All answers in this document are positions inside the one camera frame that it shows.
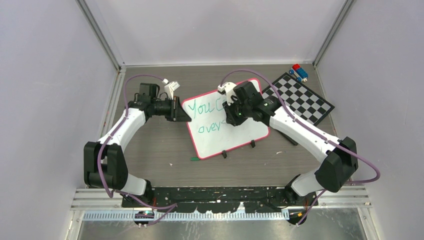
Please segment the black white chessboard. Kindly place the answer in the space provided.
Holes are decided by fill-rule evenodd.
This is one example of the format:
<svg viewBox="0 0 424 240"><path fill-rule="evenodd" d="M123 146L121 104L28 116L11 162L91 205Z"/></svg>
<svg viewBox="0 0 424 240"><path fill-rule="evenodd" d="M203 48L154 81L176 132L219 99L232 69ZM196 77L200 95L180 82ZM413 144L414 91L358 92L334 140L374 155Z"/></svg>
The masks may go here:
<svg viewBox="0 0 424 240"><path fill-rule="evenodd" d="M295 114L314 126L318 126L335 108L334 105L287 72L272 84L277 88L278 95L286 105Z"/></svg>

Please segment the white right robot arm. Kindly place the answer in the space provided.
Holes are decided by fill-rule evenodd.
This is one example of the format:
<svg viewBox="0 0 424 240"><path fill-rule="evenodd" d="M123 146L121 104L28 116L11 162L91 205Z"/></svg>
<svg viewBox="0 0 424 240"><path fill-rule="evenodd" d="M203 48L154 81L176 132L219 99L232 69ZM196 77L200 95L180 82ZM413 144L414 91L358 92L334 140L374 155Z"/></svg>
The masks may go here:
<svg viewBox="0 0 424 240"><path fill-rule="evenodd" d="M222 106L230 125L239 126L252 118L292 138L320 163L317 169L298 174L284 187L285 198L291 205L299 205L312 192L337 193L358 169L359 157L353 139L339 139L325 133L298 117L274 96L235 96Z"/></svg>

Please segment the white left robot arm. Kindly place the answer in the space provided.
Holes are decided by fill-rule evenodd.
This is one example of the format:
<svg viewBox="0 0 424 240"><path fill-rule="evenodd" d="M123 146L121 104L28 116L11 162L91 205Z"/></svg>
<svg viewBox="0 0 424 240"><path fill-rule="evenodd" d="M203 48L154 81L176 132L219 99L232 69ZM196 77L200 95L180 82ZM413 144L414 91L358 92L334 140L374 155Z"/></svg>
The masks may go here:
<svg viewBox="0 0 424 240"><path fill-rule="evenodd" d="M165 98L161 99L159 85L141 83L139 92L129 101L119 121L97 141L83 148L84 182L94 188L106 188L134 195L141 207L153 202L151 183L129 173L124 151L135 133L153 116L163 116L170 122L190 122L180 98L174 94L177 81L163 80Z"/></svg>

